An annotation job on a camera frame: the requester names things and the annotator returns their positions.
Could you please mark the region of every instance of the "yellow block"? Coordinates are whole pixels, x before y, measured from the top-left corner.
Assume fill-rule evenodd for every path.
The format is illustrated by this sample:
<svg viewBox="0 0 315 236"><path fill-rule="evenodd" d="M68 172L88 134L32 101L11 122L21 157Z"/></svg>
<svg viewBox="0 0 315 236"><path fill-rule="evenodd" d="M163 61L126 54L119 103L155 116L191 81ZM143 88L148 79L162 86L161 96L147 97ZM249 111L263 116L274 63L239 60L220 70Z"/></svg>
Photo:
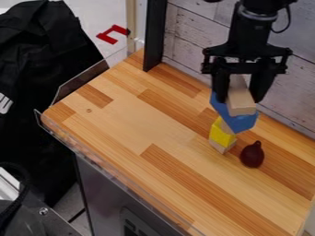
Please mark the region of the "yellow block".
<svg viewBox="0 0 315 236"><path fill-rule="evenodd" d="M219 145L223 146L224 148L228 148L231 144L233 144L236 140L236 135L229 135L226 134L221 129L221 122L222 118L219 117L211 126L210 136L209 139L214 140Z"/></svg>

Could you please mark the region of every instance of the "black cable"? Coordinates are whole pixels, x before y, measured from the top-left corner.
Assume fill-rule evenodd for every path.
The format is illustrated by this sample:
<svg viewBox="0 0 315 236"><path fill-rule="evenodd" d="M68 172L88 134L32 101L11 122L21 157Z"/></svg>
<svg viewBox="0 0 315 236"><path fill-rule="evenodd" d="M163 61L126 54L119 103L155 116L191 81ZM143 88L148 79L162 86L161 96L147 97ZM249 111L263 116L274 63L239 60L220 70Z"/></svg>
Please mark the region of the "black cable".
<svg viewBox="0 0 315 236"><path fill-rule="evenodd" d="M284 31L289 29L289 27L291 26L292 16L291 16L290 5L286 5L286 13L287 13L287 25L286 25L286 27L284 29L279 30L279 31L272 29L273 33L283 33Z"/></svg>
<svg viewBox="0 0 315 236"><path fill-rule="evenodd" d="M16 211L19 209L20 205L22 204L23 200L27 196L29 189L30 189L30 177L29 173L21 166L13 163L8 162L0 162L0 167L9 168L17 171L21 175L21 184L24 186L22 192L19 194L18 198L10 204L10 206L0 212L0 232L6 226L6 221L13 217Z"/></svg>

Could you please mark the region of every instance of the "white wood panel wall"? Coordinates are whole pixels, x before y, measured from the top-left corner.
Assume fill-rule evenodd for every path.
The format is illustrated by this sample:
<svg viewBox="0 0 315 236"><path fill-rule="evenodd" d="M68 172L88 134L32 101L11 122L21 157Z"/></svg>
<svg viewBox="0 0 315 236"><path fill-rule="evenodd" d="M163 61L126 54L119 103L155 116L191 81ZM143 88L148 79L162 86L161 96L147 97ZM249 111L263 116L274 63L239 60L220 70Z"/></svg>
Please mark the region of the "white wood panel wall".
<svg viewBox="0 0 315 236"><path fill-rule="evenodd" d="M202 49L226 42L236 2L169 0L163 61L210 84L210 76L200 74ZM315 1L299 0L292 12L291 28L272 35L271 43L290 47L295 55L287 75L277 77L259 109L315 138ZM282 12L275 27L285 25Z"/></svg>

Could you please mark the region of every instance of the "beige block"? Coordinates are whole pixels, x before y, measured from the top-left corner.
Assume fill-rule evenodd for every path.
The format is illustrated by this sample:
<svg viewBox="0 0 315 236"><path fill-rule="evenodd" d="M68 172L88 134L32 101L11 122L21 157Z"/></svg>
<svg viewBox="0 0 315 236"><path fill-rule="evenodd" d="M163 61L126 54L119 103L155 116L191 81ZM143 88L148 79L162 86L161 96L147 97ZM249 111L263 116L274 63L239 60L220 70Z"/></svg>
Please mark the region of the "beige block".
<svg viewBox="0 0 315 236"><path fill-rule="evenodd" d="M229 152L233 147L235 147L235 145L237 144L237 139L235 139L235 141L229 146L229 147L223 147L221 145L219 145L216 141L209 139L209 144L215 148L219 153L221 154L226 154L227 152Z"/></svg>
<svg viewBox="0 0 315 236"><path fill-rule="evenodd" d="M247 89L243 76L231 76L227 94L227 109L230 116L253 115L256 113L256 103Z"/></svg>

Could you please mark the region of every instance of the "black fabric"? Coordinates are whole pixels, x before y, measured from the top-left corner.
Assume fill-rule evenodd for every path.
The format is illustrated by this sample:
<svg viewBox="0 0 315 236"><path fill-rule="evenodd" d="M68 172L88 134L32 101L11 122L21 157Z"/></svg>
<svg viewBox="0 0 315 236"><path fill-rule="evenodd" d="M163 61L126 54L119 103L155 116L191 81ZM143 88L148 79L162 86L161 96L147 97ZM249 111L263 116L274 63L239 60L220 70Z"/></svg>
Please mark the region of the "black fabric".
<svg viewBox="0 0 315 236"><path fill-rule="evenodd" d="M102 59L64 2L24 2L0 16L0 161L21 163L44 192L60 184L54 175L75 175L70 151L37 126L33 109L43 112L61 84Z"/></svg>

